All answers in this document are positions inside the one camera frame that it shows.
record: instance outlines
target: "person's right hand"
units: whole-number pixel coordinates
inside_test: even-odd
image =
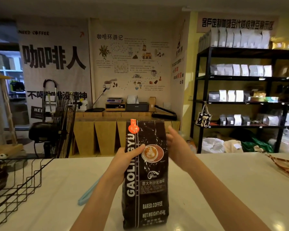
[[[171,127],[168,127],[169,134],[166,134],[169,157],[185,172],[190,167],[190,158],[194,154],[186,141]]]

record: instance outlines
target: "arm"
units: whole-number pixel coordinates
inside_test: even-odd
[[[198,186],[225,231],[270,231],[266,224],[236,197],[190,150],[171,127],[167,135],[170,158],[186,171]]]
[[[70,231],[104,230],[113,198],[123,182],[124,172],[131,159],[142,153],[144,148],[143,144],[127,153],[124,148],[118,150]]]

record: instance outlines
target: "countertop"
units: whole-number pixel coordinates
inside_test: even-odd
[[[289,154],[274,154],[289,159]],[[261,153],[198,154],[216,176],[272,230],[289,231],[289,176]],[[83,207],[77,200],[107,169],[112,157],[54,159],[42,171],[42,186],[0,231],[69,231]],[[122,187],[105,231],[123,230]],[[166,225],[142,230],[224,230],[187,173],[169,162],[170,212]]]

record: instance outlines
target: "wall mural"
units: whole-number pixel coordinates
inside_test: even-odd
[[[161,102],[170,101],[171,25],[127,26],[95,20],[93,29],[96,95],[105,80],[117,78],[112,89],[98,101],[99,107],[104,106],[107,97],[126,98],[129,94],[138,95],[140,101],[147,101],[150,96],[159,97]]]

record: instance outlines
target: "coffee bag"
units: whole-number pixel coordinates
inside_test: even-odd
[[[165,224],[169,215],[168,149],[164,121],[126,122],[125,152],[145,144],[131,160],[122,186],[123,228]]]

